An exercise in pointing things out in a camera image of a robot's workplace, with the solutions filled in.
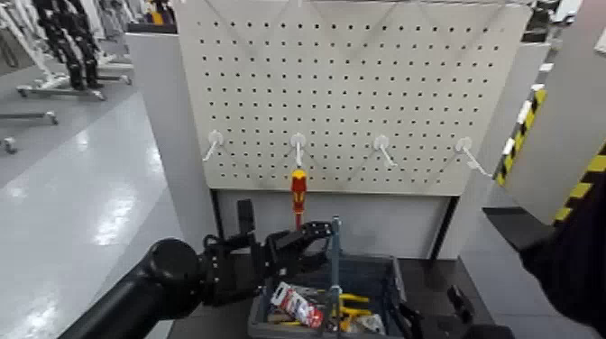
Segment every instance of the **pegboard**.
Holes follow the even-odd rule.
[[[515,4],[200,0],[178,4],[211,188],[289,190],[307,138],[308,190],[454,196],[477,153],[530,11]],[[390,139],[386,168],[374,139]]]

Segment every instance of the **yellow and black caution tape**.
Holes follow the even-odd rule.
[[[503,186],[505,184],[505,178],[507,177],[507,174],[511,172],[511,167],[513,167],[516,155],[522,149],[524,140],[528,135],[528,130],[535,122],[535,117],[545,102],[545,97],[545,89],[539,89],[533,93],[532,101],[528,100],[522,106],[518,116],[518,123],[516,124],[511,137],[507,140],[505,150],[500,158],[499,167],[496,171],[496,180],[499,185]]]
[[[602,145],[600,152],[593,157],[587,166],[587,170],[581,180],[570,192],[564,207],[555,214],[554,226],[558,226],[583,203],[585,197],[592,190],[593,185],[606,175],[606,143]]]

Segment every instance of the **robotic arm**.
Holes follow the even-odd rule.
[[[44,30],[53,56],[68,67],[69,81],[77,90],[86,89],[82,80],[82,65],[72,49],[68,36],[81,51],[89,88],[101,88],[98,83],[95,52],[98,46],[93,39],[87,14],[79,0],[32,0],[38,13],[38,24]],[[69,9],[71,5],[76,13]]]
[[[327,261],[324,252],[306,256],[304,251],[331,235],[330,222],[270,234],[261,245],[253,233],[250,200],[238,207],[240,234],[227,240],[209,235],[200,254],[177,239],[156,242],[60,338],[144,338],[160,320],[188,316],[199,304],[217,307],[254,297],[266,278],[313,270]],[[250,255],[233,253],[243,248],[250,248]],[[251,279],[239,277],[241,259],[250,260]]]

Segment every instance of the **toolbox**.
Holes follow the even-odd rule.
[[[374,257],[359,255],[341,255],[339,260],[339,285],[343,293],[365,296],[370,299],[368,308],[380,315],[386,335],[380,334],[342,334],[355,338],[401,338],[402,334],[395,326],[390,315],[390,305],[398,305],[406,300],[398,261],[393,257]],[[298,274],[284,279],[289,284],[313,289],[329,290],[331,283],[331,264],[324,264],[319,270]],[[267,322],[270,311],[270,299],[274,287],[280,283],[268,279],[260,296],[252,303],[248,319],[248,335],[253,338],[290,339],[317,338],[316,329],[305,326],[288,326]],[[324,332],[325,337],[335,334]]]

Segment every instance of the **pegboard hook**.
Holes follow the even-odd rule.
[[[470,138],[470,137],[464,137],[464,138],[459,139],[459,141],[456,142],[456,145],[454,146],[454,150],[456,152],[465,153],[465,155],[467,155],[467,157],[471,160],[471,161],[467,161],[467,166],[469,166],[470,169],[478,170],[484,176],[492,178],[492,175],[489,174],[482,167],[482,165],[480,165],[480,162],[478,162],[478,160],[475,159],[473,154],[469,151],[471,148],[472,148],[472,138]]]
[[[204,162],[210,159],[217,146],[223,146],[223,135],[218,130],[213,130],[208,134],[208,142],[210,143],[210,148],[207,151],[207,155],[202,159]]]
[[[292,134],[290,137],[290,146],[295,148],[295,162],[299,168],[303,167],[303,161],[301,159],[303,157],[302,148],[305,147],[306,142],[307,140],[305,139],[305,135],[299,132]]]
[[[383,153],[383,157],[385,157],[385,167],[396,167],[397,163],[393,162],[391,156],[387,153],[387,148],[390,147],[390,138],[385,136],[384,134],[379,135],[374,138],[374,150],[381,151]]]

